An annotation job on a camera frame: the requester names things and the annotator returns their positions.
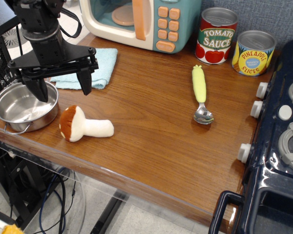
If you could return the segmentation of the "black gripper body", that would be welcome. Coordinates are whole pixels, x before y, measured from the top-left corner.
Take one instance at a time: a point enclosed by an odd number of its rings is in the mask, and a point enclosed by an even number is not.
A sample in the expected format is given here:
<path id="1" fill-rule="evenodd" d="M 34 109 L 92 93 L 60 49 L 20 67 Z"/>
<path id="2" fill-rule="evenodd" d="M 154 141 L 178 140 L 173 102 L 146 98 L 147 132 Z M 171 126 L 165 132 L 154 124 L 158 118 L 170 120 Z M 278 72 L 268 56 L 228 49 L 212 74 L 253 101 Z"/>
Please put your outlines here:
<path id="1" fill-rule="evenodd" d="M 8 67 L 18 71 L 22 80 L 77 74 L 82 68 L 88 68 L 92 74 L 99 68 L 96 49 L 64 40 L 59 24 L 41 32 L 24 28 L 21 32 L 30 42 L 32 51 L 10 60 Z"/>

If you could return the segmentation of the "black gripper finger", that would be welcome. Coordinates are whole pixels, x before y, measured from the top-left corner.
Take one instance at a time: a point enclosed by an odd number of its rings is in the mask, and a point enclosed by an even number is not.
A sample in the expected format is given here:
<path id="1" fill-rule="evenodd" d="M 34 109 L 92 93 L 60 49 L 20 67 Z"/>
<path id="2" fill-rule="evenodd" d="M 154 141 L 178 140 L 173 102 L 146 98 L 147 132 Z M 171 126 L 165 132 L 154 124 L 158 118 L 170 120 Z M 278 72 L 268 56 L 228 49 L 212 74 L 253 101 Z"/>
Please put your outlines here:
<path id="1" fill-rule="evenodd" d="M 77 78 L 84 95 L 87 96 L 90 94 L 92 90 L 92 78 L 90 70 L 88 68 L 82 68 L 77 72 Z"/>
<path id="2" fill-rule="evenodd" d="M 23 78 L 27 89 L 42 102 L 48 102 L 48 90 L 43 79 Z"/>

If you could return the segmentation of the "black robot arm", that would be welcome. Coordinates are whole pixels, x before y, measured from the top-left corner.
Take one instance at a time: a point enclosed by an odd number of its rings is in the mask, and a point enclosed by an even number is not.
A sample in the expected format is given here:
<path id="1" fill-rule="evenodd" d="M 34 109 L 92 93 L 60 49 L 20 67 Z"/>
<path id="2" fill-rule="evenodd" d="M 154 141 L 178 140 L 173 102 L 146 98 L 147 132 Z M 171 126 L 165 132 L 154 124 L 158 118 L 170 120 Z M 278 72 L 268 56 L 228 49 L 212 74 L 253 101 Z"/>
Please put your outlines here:
<path id="1" fill-rule="evenodd" d="M 48 101 L 45 78 L 75 73 L 85 95 L 92 90 L 92 73 L 98 69 L 96 50 L 63 39 L 58 22 L 65 12 L 63 0 L 8 0 L 32 51 L 11 60 L 8 67 L 17 80 L 42 102 Z"/>

